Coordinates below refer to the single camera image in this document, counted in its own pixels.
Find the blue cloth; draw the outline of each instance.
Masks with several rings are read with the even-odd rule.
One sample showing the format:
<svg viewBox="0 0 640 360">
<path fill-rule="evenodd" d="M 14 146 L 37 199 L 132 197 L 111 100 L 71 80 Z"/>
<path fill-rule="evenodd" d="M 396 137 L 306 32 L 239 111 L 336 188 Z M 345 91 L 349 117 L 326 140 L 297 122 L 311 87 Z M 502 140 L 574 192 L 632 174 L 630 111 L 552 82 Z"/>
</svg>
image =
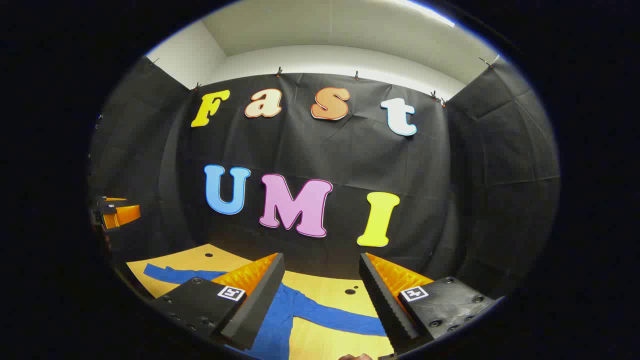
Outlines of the blue cloth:
<svg viewBox="0 0 640 360">
<path fill-rule="evenodd" d="M 182 284 L 192 277 L 211 281 L 222 274 L 225 272 L 174 270 L 169 266 L 163 269 L 151 264 L 147 264 L 145 268 L 145 275 L 172 284 Z M 229 348 L 260 360 L 289 360 L 289 336 L 293 328 L 294 316 L 330 329 L 364 335 L 387 335 L 378 318 L 322 306 L 300 291 L 281 283 L 253 342 L 253 347 L 245 351 Z"/>
</svg>

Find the letter u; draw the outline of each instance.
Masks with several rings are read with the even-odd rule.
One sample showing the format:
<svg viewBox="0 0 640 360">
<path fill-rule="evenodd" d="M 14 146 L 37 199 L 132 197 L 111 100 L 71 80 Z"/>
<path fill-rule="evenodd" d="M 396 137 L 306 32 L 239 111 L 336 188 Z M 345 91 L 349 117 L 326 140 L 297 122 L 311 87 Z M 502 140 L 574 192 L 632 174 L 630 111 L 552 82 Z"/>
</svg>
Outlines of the letter u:
<svg viewBox="0 0 640 360">
<path fill-rule="evenodd" d="M 233 167 L 229 174 L 234 178 L 234 197 L 231 202 L 224 202 L 220 198 L 220 179 L 225 173 L 225 168 L 219 165 L 207 165 L 204 167 L 207 174 L 205 192 L 207 203 L 218 213 L 233 215 L 239 213 L 244 207 L 244 183 L 251 175 L 251 171 L 243 167 Z"/>
</svg>

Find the letter m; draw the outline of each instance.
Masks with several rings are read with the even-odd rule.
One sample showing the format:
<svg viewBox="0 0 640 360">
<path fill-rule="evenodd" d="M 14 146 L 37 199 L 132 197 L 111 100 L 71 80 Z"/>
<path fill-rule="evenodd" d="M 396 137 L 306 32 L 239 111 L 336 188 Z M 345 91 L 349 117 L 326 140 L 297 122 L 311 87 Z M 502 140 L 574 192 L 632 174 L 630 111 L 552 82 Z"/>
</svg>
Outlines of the letter m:
<svg viewBox="0 0 640 360">
<path fill-rule="evenodd" d="M 264 197 L 264 215 L 260 224 L 266 227 L 278 227 L 276 210 L 280 214 L 282 225 L 289 230 L 298 216 L 302 214 L 300 224 L 296 230 L 300 234 L 322 238 L 326 235 L 323 227 L 324 202 L 326 196 L 333 190 L 328 181 L 311 179 L 303 186 L 294 200 L 284 177 L 276 174 L 262 176 L 266 186 Z"/>
</svg>

